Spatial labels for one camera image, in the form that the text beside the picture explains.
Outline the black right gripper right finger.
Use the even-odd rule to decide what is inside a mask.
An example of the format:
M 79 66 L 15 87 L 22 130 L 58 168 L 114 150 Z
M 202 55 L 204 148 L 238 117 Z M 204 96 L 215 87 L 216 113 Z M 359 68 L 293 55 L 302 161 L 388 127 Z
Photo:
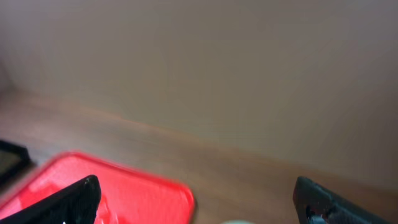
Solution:
M 388 224 L 394 222 L 392 206 L 361 207 L 313 180 L 299 176 L 293 203 L 300 224 Z

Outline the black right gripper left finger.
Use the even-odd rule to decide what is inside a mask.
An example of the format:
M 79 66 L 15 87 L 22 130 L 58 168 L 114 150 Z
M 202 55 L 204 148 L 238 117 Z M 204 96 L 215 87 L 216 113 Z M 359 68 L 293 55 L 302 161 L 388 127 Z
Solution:
M 88 175 L 43 200 L 1 219 L 1 224 L 94 224 L 100 182 Z

